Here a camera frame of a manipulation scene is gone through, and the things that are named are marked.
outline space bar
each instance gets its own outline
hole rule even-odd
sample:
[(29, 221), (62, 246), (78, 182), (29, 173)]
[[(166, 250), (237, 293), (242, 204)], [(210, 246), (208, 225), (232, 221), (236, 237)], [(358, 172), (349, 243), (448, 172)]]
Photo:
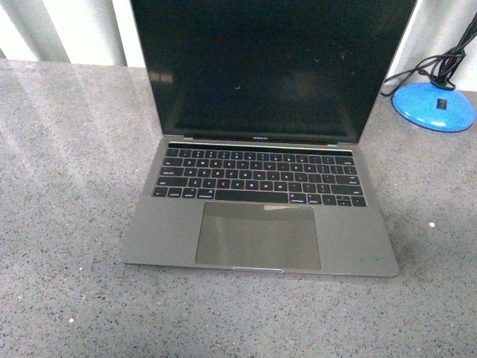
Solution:
[(215, 200), (256, 201), (260, 203), (288, 203), (285, 192), (252, 192), (241, 190), (216, 190)]

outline black key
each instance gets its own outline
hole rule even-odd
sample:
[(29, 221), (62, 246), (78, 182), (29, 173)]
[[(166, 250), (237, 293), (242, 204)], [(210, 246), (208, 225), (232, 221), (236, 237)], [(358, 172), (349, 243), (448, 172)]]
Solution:
[(202, 179), (199, 178), (190, 178), (189, 186), (192, 188), (200, 188), (202, 186)]
[(318, 194), (308, 194), (308, 204), (321, 205), (321, 197)]
[(218, 157), (220, 159), (230, 159), (230, 152), (229, 151), (219, 151)]
[(265, 170), (277, 170), (277, 164), (272, 163), (272, 162), (266, 162), (263, 165), (263, 169), (265, 169)]
[(179, 157), (182, 158), (189, 158), (192, 155), (192, 151), (190, 149), (181, 149), (179, 152)]
[(290, 170), (292, 172), (302, 172), (303, 171), (303, 164), (291, 164)]
[(306, 203), (306, 195), (305, 194), (288, 194), (288, 199), (293, 204), (305, 204)]
[(280, 180), (285, 180), (285, 181), (293, 181), (293, 173), (290, 172), (284, 172), (280, 173)]
[(263, 169), (263, 163), (262, 162), (251, 162), (250, 163), (250, 169), (262, 170)]
[(308, 175), (305, 173), (295, 173), (295, 181), (306, 182), (308, 181)]
[(229, 201), (254, 201), (262, 203), (288, 203), (288, 195), (285, 192), (252, 192), (238, 190), (217, 190), (215, 200)]
[(244, 180), (232, 180), (232, 189), (242, 190), (245, 188)]
[(288, 162), (288, 163), (293, 163), (295, 161), (294, 154), (284, 154), (283, 155), (283, 161)]
[(288, 183), (288, 191), (289, 192), (301, 192), (301, 184), (300, 183)]
[(316, 185), (311, 183), (303, 184), (303, 191), (304, 192), (316, 192)]
[(308, 157), (306, 155), (297, 155), (297, 162), (298, 163), (307, 163)]
[(210, 176), (210, 172), (210, 169), (199, 169), (197, 176), (201, 178), (208, 178)]
[(217, 183), (217, 179), (204, 179), (203, 180), (203, 187), (204, 188), (215, 188), (215, 184)]
[(197, 161), (197, 167), (199, 168), (208, 168), (209, 167), (209, 160), (208, 159), (200, 159)]
[(336, 183), (348, 184), (348, 185), (359, 185), (359, 179), (358, 177), (355, 177), (355, 176), (336, 175)]
[(270, 160), (270, 155), (266, 153), (259, 153), (257, 155), (257, 160), (261, 160), (262, 162), (265, 162), (266, 160)]
[(325, 205), (336, 205), (336, 199), (334, 195), (322, 195), (323, 204)]
[(165, 155), (168, 157), (176, 157), (179, 154), (179, 149), (168, 149)]
[(274, 183), (274, 188), (276, 192), (286, 192), (287, 185), (284, 181), (276, 181)]
[(324, 183), (327, 183), (327, 184), (334, 184), (334, 183), (336, 183), (336, 180), (335, 180), (335, 176), (334, 176), (334, 175), (323, 174), (323, 175), (321, 175), (321, 178), (323, 179), (323, 182), (324, 182)]
[(164, 166), (181, 166), (182, 158), (164, 158), (162, 164)]
[(197, 194), (197, 189), (195, 189), (195, 188), (185, 188), (182, 192), (182, 197), (187, 198), (187, 199), (193, 199), (193, 198), (195, 198), (196, 194)]
[(199, 199), (213, 199), (215, 190), (211, 189), (199, 189), (197, 191), (197, 197)]
[(328, 184), (317, 184), (316, 188), (320, 194), (328, 194), (331, 192)]
[(363, 191), (360, 186), (351, 186), (351, 185), (331, 185), (331, 190), (333, 194), (343, 194), (343, 195), (363, 195)]
[(187, 168), (184, 172), (184, 177), (197, 177), (197, 169), (196, 168)]
[(214, 169), (212, 170), (212, 178), (223, 178), (225, 171), (223, 169)]
[(351, 157), (337, 157), (336, 164), (341, 164), (342, 166), (354, 166), (355, 161)]
[(321, 175), (319, 174), (308, 174), (308, 180), (310, 183), (321, 183)]
[(321, 164), (321, 157), (317, 155), (310, 155), (309, 159), (310, 159), (310, 163)]
[(315, 164), (306, 164), (303, 167), (303, 170), (307, 173), (316, 173), (316, 165)]
[(267, 172), (261, 172), (259, 170), (253, 171), (253, 179), (255, 180), (265, 180)]
[(318, 173), (324, 173), (324, 174), (329, 174), (329, 166), (316, 166), (316, 169), (318, 170)]
[(161, 168), (161, 175), (168, 176), (168, 177), (180, 177), (184, 173), (184, 168), (175, 168), (175, 167), (168, 167), (163, 166)]
[(364, 198), (362, 196), (352, 196), (351, 201), (353, 203), (353, 206), (355, 206), (355, 207), (365, 207), (366, 206), (366, 201), (364, 201)]
[(237, 162), (237, 169), (248, 169), (248, 165), (249, 165), (248, 162), (238, 161)]
[(161, 198), (164, 198), (166, 195), (167, 195), (167, 188), (164, 186), (163, 187), (157, 186), (154, 189), (154, 193), (152, 194), (152, 196), (161, 197)]
[(215, 159), (217, 157), (216, 151), (206, 151), (205, 158)]
[(245, 189), (247, 190), (258, 190), (259, 182), (257, 180), (247, 180), (245, 181)]
[(204, 151), (193, 151), (192, 152), (192, 157), (193, 158), (203, 158), (204, 155), (205, 155)]
[(280, 170), (281, 172), (288, 172), (290, 170), (290, 164), (277, 163), (277, 170)]
[(218, 189), (229, 189), (230, 188), (230, 180), (229, 179), (219, 179), (219, 180), (217, 180), (217, 188)]
[(244, 154), (241, 151), (233, 151), (231, 157), (235, 160), (241, 160), (244, 159)]
[(158, 186), (187, 186), (187, 178), (159, 177)]
[(280, 180), (279, 172), (267, 172), (267, 180)]
[(222, 168), (235, 169), (236, 168), (236, 162), (234, 160), (224, 160), (224, 163), (222, 164)]
[(229, 179), (236, 179), (239, 177), (239, 171), (234, 169), (228, 169), (225, 171), (225, 177)]
[(245, 159), (246, 160), (256, 160), (256, 153), (245, 153)]
[(195, 166), (195, 159), (185, 159), (184, 166)]
[(211, 160), (210, 161), (210, 167), (211, 168), (221, 168), (222, 167), (222, 161), (221, 160)]
[(261, 181), (260, 182), (260, 190), (273, 190), (274, 184), (271, 181)]
[(180, 198), (181, 188), (169, 188), (167, 193), (168, 198)]
[(333, 174), (343, 174), (343, 167), (342, 166), (330, 166), (329, 169)]
[(322, 157), (321, 160), (323, 164), (335, 164), (335, 158), (333, 157)]
[(238, 174), (238, 177), (241, 179), (251, 179), (252, 171), (251, 170), (241, 170)]
[(348, 174), (348, 175), (358, 174), (356, 173), (356, 168), (354, 166), (344, 166), (343, 170), (344, 170), (344, 174)]
[(282, 161), (282, 155), (281, 154), (270, 154), (270, 160), (272, 162), (281, 162)]

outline trackpad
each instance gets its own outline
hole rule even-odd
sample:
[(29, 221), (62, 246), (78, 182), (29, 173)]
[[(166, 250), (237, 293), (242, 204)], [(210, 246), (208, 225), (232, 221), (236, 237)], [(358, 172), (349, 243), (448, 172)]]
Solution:
[(205, 203), (195, 262), (258, 269), (319, 270), (313, 209)]

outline laptop keyboard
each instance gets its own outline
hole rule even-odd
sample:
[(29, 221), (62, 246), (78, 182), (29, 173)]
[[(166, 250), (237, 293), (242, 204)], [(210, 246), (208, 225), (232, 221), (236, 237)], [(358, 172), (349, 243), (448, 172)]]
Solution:
[(154, 197), (365, 207), (350, 151), (169, 143)]

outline keyboard key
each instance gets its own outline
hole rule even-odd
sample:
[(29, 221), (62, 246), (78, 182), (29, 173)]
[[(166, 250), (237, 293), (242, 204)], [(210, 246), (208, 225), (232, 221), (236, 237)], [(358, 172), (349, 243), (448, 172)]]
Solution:
[(323, 204), (325, 205), (336, 205), (336, 199), (334, 195), (322, 195)]
[(197, 192), (197, 197), (199, 199), (213, 199), (215, 190), (211, 189), (199, 189)]
[(305, 194), (288, 194), (288, 199), (293, 204), (305, 204), (306, 203), (306, 195)]
[(301, 184), (300, 183), (288, 183), (288, 191), (289, 192), (301, 192)]
[(321, 197), (318, 194), (308, 194), (308, 204), (321, 205)]
[(274, 188), (276, 192), (286, 192), (287, 185), (283, 181), (277, 181), (274, 183)]
[(355, 207), (365, 207), (366, 206), (366, 201), (362, 196), (352, 196), (351, 197), (351, 202), (353, 203), (353, 206)]
[(351, 157), (336, 157), (336, 164), (341, 164), (342, 166), (354, 166), (355, 162)]
[(187, 178), (159, 177), (158, 186), (187, 186)]
[(179, 154), (179, 149), (168, 149), (165, 153), (168, 157), (176, 157)]
[(181, 193), (182, 193), (181, 188), (169, 188), (167, 196), (168, 198), (180, 198)]
[(244, 180), (232, 180), (231, 189), (242, 190), (245, 188)]
[(168, 177), (180, 177), (184, 173), (184, 168), (175, 168), (175, 167), (168, 167), (163, 166), (161, 168), (161, 175), (168, 176)]
[(161, 197), (161, 198), (164, 198), (166, 195), (167, 195), (167, 188), (165, 188), (164, 186), (162, 187), (157, 186), (154, 189), (154, 193), (152, 194), (152, 196)]
[(303, 191), (304, 192), (316, 192), (316, 185), (311, 183), (303, 184)]
[(189, 186), (193, 188), (200, 188), (202, 186), (202, 179), (199, 178), (190, 178)]
[(203, 187), (214, 189), (216, 183), (217, 183), (217, 179), (204, 179), (203, 180)]
[(197, 189), (195, 188), (185, 188), (182, 193), (183, 198), (193, 199), (197, 194)]
[(162, 164), (164, 166), (181, 166), (182, 158), (164, 158)]
[(285, 192), (253, 192), (241, 190), (216, 190), (215, 200), (254, 201), (262, 203), (287, 204), (288, 195)]
[(258, 190), (259, 182), (257, 180), (247, 180), (245, 181), (245, 189), (247, 190)]
[(271, 181), (261, 181), (260, 182), (260, 190), (273, 190), (274, 189), (274, 183)]
[(348, 185), (359, 185), (359, 179), (358, 177), (355, 177), (355, 176), (336, 175), (336, 183), (348, 184)]
[(331, 185), (331, 190), (333, 191), (333, 194), (363, 195), (363, 191), (360, 186)]

